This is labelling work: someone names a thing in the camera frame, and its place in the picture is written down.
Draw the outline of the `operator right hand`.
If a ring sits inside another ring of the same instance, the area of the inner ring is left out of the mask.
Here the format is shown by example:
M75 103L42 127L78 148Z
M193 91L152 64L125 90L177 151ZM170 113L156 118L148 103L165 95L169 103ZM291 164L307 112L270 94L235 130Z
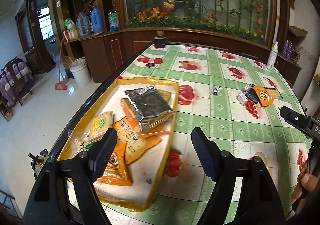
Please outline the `operator right hand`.
M303 189L308 192L313 192L316 188L316 185L319 179L312 174L307 174L308 163L305 162L299 176L297 177L297 185L290 196L290 200L292 203L296 202L302 195Z

